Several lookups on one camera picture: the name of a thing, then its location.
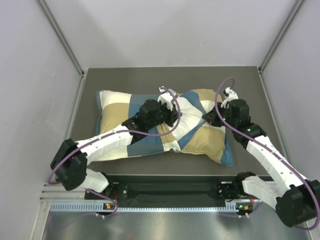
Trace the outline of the white pillow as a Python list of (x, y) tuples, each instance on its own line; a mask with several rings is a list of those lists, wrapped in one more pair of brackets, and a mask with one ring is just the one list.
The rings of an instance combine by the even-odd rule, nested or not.
[(177, 128), (161, 136), (165, 152), (173, 151), (219, 158), (225, 148), (225, 129), (212, 127), (202, 119), (214, 107), (214, 97), (201, 99), (183, 94), (177, 98), (182, 116)]

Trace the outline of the checkered blue beige white pillowcase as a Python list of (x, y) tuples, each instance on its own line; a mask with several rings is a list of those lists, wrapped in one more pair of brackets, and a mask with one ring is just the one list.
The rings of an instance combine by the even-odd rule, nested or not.
[[(98, 134), (104, 134), (133, 117), (147, 100), (157, 100), (157, 94), (130, 94), (111, 90), (96, 93), (101, 111)], [(192, 89), (178, 95), (182, 116), (176, 129), (163, 123), (152, 128), (150, 136), (129, 146), (119, 147), (99, 158), (112, 161), (175, 152), (206, 155), (227, 167), (234, 165), (226, 137), (226, 128), (210, 126), (202, 117), (214, 108), (216, 93), (212, 89)]]

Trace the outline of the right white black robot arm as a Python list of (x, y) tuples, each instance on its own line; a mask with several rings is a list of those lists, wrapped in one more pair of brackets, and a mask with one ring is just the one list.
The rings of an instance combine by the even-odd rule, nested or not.
[(314, 219), (320, 223), (320, 183), (310, 181), (293, 168), (274, 147), (266, 132), (251, 121), (245, 100), (234, 99), (226, 105), (218, 102), (202, 117), (213, 127), (228, 127), (234, 139), (254, 156), (273, 179), (266, 182), (252, 172), (239, 173), (233, 180), (233, 192), (239, 198), (253, 195), (269, 205), (287, 227)]

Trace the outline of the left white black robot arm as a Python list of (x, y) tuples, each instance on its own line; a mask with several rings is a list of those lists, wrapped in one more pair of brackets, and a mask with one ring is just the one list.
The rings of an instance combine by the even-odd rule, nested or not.
[(78, 142), (71, 138), (64, 140), (50, 167), (66, 191), (82, 187), (96, 191), (102, 198), (109, 198), (114, 191), (113, 185), (104, 174), (89, 170), (88, 164), (113, 150), (152, 136), (150, 130), (163, 123), (175, 130), (180, 118), (181, 108), (177, 99), (148, 99), (133, 117), (106, 133)]

